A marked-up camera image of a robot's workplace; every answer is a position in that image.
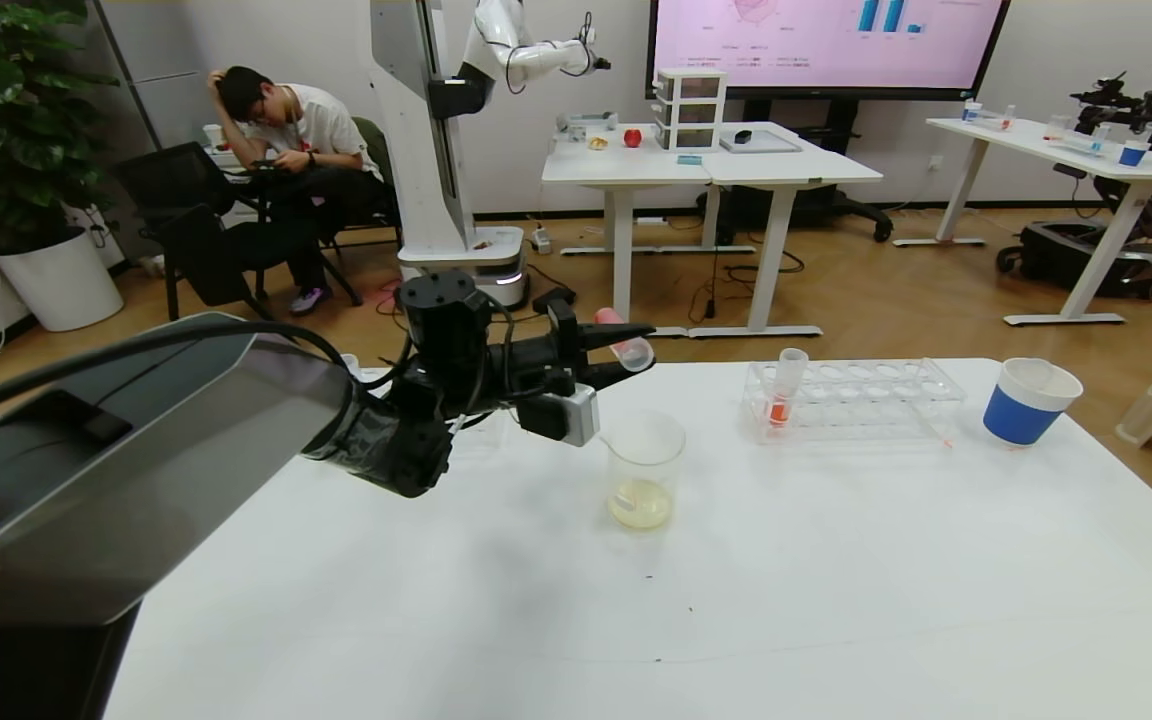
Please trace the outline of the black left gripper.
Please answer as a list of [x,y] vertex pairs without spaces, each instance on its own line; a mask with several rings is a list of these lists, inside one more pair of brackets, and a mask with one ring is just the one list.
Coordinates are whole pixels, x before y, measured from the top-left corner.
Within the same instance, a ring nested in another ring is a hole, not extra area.
[[[541,293],[532,302],[532,310],[548,320],[550,331],[530,340],[517,336],[516,314],[494,302],[494,313],[505,318],[506,336],[502,342],[488,346],[490,388],[568,389],[573,384],[571,369],[584,363],[584,353],[641,340],[657,331],[654,325],[644,323],[579,324],[573,311],[573,301],[575,291],[562,288]],[[588,363],[577,369],[577,382],[602,391],[641,376],[655,364],[657,361],[653,359],[641,369],[630,370],[620,361]]]

